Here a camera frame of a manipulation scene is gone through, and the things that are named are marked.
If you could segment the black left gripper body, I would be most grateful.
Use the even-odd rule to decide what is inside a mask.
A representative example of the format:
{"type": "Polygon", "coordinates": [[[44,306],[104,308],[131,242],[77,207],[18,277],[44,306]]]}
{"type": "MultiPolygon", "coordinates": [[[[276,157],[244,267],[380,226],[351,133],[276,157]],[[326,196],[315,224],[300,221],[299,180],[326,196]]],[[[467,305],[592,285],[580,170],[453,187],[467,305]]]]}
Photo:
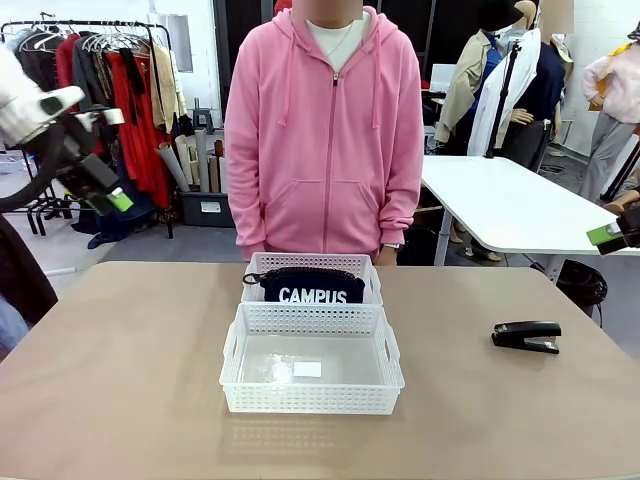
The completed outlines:
{"type": "Polygon", "coordinates": [[[60,163],[56,178],[84,201],[120,201],[119,177],[94,153],[95,133],[118,123],[113,118],[58,118],[62,128],[60,163]]]}

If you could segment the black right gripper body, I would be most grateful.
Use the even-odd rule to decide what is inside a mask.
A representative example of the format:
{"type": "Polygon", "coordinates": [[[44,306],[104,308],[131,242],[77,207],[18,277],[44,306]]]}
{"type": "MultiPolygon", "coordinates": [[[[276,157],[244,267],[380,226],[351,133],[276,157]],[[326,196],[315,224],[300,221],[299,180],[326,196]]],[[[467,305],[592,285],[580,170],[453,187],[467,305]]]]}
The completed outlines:
{"type": "Polygon", "coordinates": [[[626,246],[640,248],[640,206],[622,213],[617,219],[617,225],[626,246]]]}

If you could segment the navy campus pencil case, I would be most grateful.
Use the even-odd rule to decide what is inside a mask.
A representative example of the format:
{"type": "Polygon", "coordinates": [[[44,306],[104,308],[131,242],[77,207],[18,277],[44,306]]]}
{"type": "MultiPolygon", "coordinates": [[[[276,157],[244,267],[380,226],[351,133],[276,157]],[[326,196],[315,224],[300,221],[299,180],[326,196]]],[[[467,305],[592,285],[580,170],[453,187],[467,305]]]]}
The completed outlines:
{"type": "Polygon", "coordinates": [[[266,302],[362,304],[365,282],[354,274],[316,267],[281,267],[266,273],[248,273],[245,285],[264,289],[266,302]]]}

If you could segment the person's left forearm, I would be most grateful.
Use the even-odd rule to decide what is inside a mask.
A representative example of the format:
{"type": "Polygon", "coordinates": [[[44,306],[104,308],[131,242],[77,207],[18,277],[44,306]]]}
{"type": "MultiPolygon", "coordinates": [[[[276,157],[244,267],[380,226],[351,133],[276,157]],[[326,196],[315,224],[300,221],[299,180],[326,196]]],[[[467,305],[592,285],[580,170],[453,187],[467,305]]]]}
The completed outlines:
{"type": "Polygon", "coordinates": [[[404,244],[404,232],[412,225],[421,190],[424,137],[406,138],[394,146],[379,213],[380,245],[404,244]]]}

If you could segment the person's right forearm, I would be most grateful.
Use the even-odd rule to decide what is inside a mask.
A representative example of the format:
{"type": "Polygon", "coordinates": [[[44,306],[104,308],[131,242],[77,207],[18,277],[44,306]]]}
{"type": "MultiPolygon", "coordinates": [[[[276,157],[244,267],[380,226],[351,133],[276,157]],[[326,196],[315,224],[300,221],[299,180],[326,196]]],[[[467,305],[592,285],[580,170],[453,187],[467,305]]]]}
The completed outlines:
{"type": "Polygon", "coordinates": [[[266,233],[259,185],[258,141],[231,127],[225,128],[229,205],[235,222],[236,243],[243,258],[266,251],[266,233]]]}

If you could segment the black slanted stand leg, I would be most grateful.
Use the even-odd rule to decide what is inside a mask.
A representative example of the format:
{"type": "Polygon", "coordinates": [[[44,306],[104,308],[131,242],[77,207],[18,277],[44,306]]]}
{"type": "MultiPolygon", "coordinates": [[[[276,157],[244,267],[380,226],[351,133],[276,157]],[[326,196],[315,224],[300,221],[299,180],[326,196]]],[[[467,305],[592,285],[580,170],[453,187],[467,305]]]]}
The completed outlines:
{"type": "Polygon", "coordinates": [[[640,140],[636,142],[633,149],[622,163],[607,188],[600,195],[600,200],[609,202],[618,194],[624,182],[635,171],[637,163],[640,161],[640,140]]]}

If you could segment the grey paper roll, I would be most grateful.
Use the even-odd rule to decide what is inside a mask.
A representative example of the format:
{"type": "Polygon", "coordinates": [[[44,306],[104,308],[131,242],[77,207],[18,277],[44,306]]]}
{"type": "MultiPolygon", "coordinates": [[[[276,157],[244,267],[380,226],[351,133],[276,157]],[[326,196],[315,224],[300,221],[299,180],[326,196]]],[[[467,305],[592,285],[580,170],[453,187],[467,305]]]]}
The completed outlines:
{"type": "Polygon", "coordinates": [[[158,146],[156,151],[169,169],[169,172],[175,180],[178,189],[181,192],[189,192],[189,183],[183,173],[182,167],[172,146],[166,142],[163,142],[158,146]]]}

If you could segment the red dress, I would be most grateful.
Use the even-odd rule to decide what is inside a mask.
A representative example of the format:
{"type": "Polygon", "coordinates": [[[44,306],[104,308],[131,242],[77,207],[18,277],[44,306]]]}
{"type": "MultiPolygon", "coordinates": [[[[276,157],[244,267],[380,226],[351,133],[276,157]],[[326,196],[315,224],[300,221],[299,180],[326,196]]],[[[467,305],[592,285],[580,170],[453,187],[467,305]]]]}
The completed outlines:
{"type": "Polygon", "coordinates": [[[150,60],[135,56],[136,63],[143,76],[145,93],[136,101],[139,114],[139,126],[133,126],[128,114],[121,108],[123,81],[122,63],[118,52],[109,53],[107,61],[111,67],[113,99],[115,106],[122,111],[124,122],[118,126],[120,144],[129,178],[137,189],[148,193],[156,207],[166,209],[170,204],[173,181],[164,161],[157,153],[158,146],[168,141],[166,132],[154,126],[151,106],[150,60]]]}

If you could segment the beige paper roll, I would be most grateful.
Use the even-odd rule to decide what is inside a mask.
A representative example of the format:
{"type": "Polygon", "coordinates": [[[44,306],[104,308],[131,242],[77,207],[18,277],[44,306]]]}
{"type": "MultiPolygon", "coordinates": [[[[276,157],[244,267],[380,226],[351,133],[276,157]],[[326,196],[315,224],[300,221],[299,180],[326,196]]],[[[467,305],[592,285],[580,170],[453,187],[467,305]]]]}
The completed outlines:
{"type": "Polygon", "coordinates": [[[190,140],[185,135],[176,137],[175,145],[178,152],[178,160],[187,183],[192,186],[199,186],[199,162],[196,147],[190,143],[190,140]]]}

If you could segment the grey storage bin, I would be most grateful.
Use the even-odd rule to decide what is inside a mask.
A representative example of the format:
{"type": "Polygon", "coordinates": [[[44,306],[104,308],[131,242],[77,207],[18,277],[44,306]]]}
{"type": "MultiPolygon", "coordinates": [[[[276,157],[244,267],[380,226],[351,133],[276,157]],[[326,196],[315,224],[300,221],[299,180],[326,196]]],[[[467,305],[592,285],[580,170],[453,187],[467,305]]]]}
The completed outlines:
{"type": "Polygon", "coordinates": [[[184,224],[195,227],[234,228],[226,193],[180,192],[184,224]]]}

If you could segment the black hanging scarf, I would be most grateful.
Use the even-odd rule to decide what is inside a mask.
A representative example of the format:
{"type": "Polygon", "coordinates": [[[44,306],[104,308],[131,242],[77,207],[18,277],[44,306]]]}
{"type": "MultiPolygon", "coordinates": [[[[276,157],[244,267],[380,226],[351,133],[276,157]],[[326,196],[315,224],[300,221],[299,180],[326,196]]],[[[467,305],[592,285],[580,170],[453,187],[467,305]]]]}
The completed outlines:
{"type": "Polygon", "coordinates": [[[130,123],[133,126],[139,126],[139,114],[136,101],[138,97],[145,93],[145,83],[140,73],[135,56],[131,49],[120,48],[118,55],[122,63],[123,95],[121,108],[124,113],[128,114],[130,123]]]}

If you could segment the grey cardboard tube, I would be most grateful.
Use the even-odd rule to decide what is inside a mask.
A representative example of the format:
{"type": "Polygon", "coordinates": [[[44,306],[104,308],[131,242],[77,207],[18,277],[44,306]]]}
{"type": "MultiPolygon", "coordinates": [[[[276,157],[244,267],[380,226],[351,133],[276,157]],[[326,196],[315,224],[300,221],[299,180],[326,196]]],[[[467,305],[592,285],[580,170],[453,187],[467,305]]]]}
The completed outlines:
{"type": "Polygon", "coordinates": [[[207,153],[207,131],[205,129],[199,129],[195,131],[195,143],[198,159],[200,191],[203,193],[209,193],[210,180],[207,153]]]}

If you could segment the dark grey hanging garment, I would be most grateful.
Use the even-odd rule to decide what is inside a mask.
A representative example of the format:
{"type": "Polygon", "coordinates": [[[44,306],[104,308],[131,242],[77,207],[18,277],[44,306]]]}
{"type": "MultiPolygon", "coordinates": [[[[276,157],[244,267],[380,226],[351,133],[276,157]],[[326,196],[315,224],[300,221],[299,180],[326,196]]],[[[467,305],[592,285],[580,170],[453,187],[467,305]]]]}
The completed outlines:
{"type": "Polygon", "coordinates": [[[72,85],[78,86],[84,93],[78,104],[81,111],[86,111],[93,105],[108,104],[93,64],[92,54],[84,49],[85,42],[90,38],[90,35],[81,36],[74,42],[72,50],[72,85]]]}

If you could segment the white background table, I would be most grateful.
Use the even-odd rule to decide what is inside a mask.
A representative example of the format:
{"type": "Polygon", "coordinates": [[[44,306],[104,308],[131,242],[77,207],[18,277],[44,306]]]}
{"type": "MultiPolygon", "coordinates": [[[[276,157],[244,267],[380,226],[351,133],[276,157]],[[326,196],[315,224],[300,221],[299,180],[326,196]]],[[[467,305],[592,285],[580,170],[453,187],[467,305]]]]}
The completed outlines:
{"type": "Polygon", "coordinates": [[[502,157],[426,156],[422,183],[485,248],[596,255],[587,232],[616,216],[502,157]]]}

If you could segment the brown cardboard tube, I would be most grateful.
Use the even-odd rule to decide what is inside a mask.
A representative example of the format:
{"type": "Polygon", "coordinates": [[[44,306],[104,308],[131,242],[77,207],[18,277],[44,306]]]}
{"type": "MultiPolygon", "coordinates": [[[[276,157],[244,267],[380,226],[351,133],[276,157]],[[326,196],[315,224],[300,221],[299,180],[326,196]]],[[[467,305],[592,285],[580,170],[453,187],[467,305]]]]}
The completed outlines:
{"type": "Polygon", "coordinates": [[[215,140],[213,149],[208,152],[209,184],[213,193],[226,192],[224,143],[215,140]]]}

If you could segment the red fuzzy garment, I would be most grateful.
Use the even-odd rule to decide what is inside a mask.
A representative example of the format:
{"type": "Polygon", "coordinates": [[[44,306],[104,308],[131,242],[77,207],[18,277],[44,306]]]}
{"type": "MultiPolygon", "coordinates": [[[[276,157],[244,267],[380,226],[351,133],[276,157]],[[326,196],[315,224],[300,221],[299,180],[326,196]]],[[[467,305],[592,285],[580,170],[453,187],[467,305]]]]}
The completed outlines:
{"type": "Polygon", "coordinates": [[[80,35],[72,33],[56,47],[55,64],[59,88],[73,85],[73,47],[80,38],[80,35]]]}

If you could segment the beige hanging garment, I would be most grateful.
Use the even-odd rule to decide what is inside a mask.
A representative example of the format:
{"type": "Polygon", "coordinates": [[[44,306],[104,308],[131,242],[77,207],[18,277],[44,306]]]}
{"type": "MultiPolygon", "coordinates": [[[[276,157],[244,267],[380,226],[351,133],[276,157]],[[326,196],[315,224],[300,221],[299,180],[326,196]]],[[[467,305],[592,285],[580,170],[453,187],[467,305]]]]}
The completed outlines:
{"type": "Polygon", "coordinates": [[[186,101],[176,77],[175,55],[156,42],[152,47],[149,59],[153,122],[156,128],[170,134],[177,120],[187,113],[186,101]]]}

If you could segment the black step stool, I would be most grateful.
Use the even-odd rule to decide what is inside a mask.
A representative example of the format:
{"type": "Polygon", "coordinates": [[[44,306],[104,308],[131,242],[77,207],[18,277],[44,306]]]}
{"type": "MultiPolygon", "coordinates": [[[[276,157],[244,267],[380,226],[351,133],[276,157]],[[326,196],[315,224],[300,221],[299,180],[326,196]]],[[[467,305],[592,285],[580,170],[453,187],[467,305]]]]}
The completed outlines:
{"type": "Polygon", "coordinates": [[[205,130],[208,135],[212,135],[215,131],[211,110],[202,107],[198,97],[194,98],[192,124],[195,130],[205,130]]]}

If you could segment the black stapler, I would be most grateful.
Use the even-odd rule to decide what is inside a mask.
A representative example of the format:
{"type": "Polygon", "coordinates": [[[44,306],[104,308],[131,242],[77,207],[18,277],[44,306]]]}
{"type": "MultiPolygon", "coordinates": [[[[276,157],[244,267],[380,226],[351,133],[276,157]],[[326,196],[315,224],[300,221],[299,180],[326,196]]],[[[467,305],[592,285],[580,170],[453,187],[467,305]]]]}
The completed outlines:
{"type": "Polygon", "coordinates": [[[556,338],[561,327],[553,321],[522,321],[494,326],[491,340],[496,347],[558,355],[556,338]]]}

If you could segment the mannequin in pink sweater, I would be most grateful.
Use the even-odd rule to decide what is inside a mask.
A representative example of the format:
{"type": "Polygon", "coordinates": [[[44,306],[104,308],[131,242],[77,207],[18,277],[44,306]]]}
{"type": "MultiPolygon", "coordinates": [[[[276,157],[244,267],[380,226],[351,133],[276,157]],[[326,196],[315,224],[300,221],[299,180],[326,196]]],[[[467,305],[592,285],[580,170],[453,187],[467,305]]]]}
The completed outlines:
{"type": "Polygon", "coordinates": [[[597,203],[619,155],[640,126],[640,40],[588,65],[582,89],[599,114],[579,195],[597,203]]]}

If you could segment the black clothes rack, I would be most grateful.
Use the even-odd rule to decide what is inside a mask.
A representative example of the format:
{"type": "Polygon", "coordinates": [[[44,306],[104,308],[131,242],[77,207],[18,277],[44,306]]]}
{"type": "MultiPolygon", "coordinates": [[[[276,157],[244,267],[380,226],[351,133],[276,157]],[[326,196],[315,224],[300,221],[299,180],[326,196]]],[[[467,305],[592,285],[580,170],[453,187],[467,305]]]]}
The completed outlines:
{"type": "MultiPolygon", "coordinates": [[[[121,28],[130,29],[143,29],[148,36],[150,48],[153,51],[153,30],[159,30],[164,34],[164,40],[158,39],[160,45],[164,45],[168,48],[169,54],[172,54],[171,36],[169,30],[160,24],[144,23],[139,21],[120,21],[120,20],[54,20],[52,15],[50,19],[45,19],[46,13],[41,13],[41,20],[24,20],[24,21],[10,21],[5,22],[0,26],[0,42],[6,43],[6,37],[13,35],[18,38],[19,33],[6,32],[6,29],[17,26],[28,26],[29,30],[33,30],[35,35],[49,35],[49,36],[62,36],[71,31],[73,27],[83,27],[81,33],[86,33],[88,36],[99,35],[97,28],[106,29],[112,28],[115,33],[121,32],[121,28]]],[[[51,220],[52,218],[64,218],[71,219],[73,211],[89,211],[89,208],[84,208],[81,205],[81,201],[74,197],[71,193],[65,193],[63,198],[60,198],[53,189],[53,184],[49,183],[46,189],[39,194],[34,200],[30,201],[26,207],[20,207],[16,210],[16,213],[23,212],[27,215],[29,226],[34,235],[39,234],[41,236],[46,235],[43,219],[51,220]]]]}

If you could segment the mannequin in navy top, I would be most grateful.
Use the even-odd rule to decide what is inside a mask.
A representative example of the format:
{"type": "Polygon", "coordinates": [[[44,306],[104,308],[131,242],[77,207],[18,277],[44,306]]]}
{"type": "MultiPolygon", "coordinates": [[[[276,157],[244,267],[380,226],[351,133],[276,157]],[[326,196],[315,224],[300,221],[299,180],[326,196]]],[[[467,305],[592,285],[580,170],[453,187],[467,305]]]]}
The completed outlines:
{"type": "Polygon", "coordinates": [[[542,41],[536,76],[511,112],[501,155],[537,172],[548,144],[560,133],[565,66],[555,47],[542,41]]]}

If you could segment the white table leg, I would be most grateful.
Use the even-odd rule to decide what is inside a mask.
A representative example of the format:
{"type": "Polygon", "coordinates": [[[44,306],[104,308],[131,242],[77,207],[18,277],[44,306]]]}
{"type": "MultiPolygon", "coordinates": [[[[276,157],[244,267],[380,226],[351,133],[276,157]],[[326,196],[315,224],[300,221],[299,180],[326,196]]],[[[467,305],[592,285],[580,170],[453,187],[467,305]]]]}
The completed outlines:
{"type": "Polygon", "coordinates": [[[447,209],[444,209],[442,223],[438,233],[435,256],[434,256],[435,266],[445,265],[446,254],[447,254],[447,249],[448,249],[448,244],[450,239],[451,225],[452,225],[452,215],[447,209]]]}

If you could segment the white hanging coat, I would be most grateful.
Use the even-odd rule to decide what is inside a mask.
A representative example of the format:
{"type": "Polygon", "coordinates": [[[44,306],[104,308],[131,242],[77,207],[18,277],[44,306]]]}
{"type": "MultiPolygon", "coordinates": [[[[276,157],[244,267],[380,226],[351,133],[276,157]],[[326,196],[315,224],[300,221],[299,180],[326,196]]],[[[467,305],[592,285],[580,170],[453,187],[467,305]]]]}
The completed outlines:
{"type": "Polygon", "coordinates": [[[540,50],[540,30],[528,30],[512,42],[509,53],[488,76],[476,109],[468,156],[486,154],[495,122],[498,130],[494,148],[502,147],[515,104],[536,77],[540,50]]]}

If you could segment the black tripod pole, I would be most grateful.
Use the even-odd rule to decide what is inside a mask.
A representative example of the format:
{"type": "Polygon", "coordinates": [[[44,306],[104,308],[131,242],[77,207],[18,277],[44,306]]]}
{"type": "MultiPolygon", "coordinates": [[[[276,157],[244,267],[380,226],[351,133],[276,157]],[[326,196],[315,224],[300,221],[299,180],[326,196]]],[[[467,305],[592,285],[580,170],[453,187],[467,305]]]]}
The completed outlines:
{"type": "Polygon", "coordinates": [[[514,68],[515,68],[516,60],[517,60],[521,50],[522,50],[522,47],[520,46],[520,43],[516,42],[513,45],[512,49],[510,50],[510,53],[508,55],[508,62],[506,64],[506,66],[503,68],[502,84],[501,84],[501,89],[500,89],[500,93],[499,93],[499,99],[498,99],[496,112],[495,112],[495,116],[494,116],[494,123],[492,125],[492,129],[491,129],[491,133],[490,133],[490,137],[489,137],[489,142],[488,142],[485,154],[484,154],[484,157],[487,158],[487,159],[491,159],[491,158],[494,157],[494,150],[495,150],[497,134],[498,134],[499,127],[500,127],[500,125],[502,123],[502,113],[504,111],[506,100],[507,100],[508,95],[509,95],[510,81],[511,81],[511,78],[512,78],[512,75],[513,75],[513,71],[514,71],[514,68]]]}

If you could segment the white plastic basket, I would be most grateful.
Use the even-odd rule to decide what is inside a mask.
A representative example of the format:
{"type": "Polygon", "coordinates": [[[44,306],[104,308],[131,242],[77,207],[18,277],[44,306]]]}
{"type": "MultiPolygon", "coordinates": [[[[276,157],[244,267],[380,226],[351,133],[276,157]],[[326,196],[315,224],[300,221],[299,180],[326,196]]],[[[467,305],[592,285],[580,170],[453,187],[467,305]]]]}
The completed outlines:
{"type": "Polygon", "coordinates": [[[223,348],[219,383],[233,413],[390,415],[405,386],[381,305],[246,302],[223,348]],[[293,376],[320,362],[321,378],[293,376]]]}
{"type": "Polygon", "coordinates": [[[360,278],[364,284],[363,303],[382,305],[381,283],[372,260],[360,254],[254,253],[245,274],[265,274],[283,267],[314,267],[340,270],[360,278]]]}

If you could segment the mannequin in beige coat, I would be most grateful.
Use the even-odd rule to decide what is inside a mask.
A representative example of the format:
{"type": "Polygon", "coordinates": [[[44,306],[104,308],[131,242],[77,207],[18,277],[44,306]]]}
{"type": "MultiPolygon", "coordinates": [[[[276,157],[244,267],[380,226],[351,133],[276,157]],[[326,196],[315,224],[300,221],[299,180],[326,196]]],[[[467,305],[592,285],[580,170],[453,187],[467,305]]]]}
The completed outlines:
{"type": "Polygon", "coordinates": [[[479,29],[468,39],[456,63],[436,128],[438,155],[467,154],[482,87],[502,58],[494,32],[479,29]]]}

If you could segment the person in pink hoodie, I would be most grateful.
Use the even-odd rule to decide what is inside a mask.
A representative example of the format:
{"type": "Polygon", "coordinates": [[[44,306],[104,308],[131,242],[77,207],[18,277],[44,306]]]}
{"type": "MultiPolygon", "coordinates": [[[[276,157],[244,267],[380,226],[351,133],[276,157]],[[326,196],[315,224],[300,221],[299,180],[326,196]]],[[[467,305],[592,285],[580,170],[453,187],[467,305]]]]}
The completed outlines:
{"type": "Polygon", "coordinates": [[[226,127],[257,137],[265,252],[375,262],[394,146],[424,137],[413,45],[363,0],[292,0],[241,44],[226,127]]]}

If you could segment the black hat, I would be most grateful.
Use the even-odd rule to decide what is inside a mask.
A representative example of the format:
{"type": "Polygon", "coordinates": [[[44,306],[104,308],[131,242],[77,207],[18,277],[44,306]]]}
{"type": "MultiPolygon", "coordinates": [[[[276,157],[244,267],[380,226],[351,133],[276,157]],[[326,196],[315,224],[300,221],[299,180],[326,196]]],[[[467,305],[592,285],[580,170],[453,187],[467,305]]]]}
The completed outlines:
{"type": "Polygon", "coordinates": [[[513,0],[483,0],[478,12],[478,27],[497,31],[517,23],[523,16],[513,0]]]}

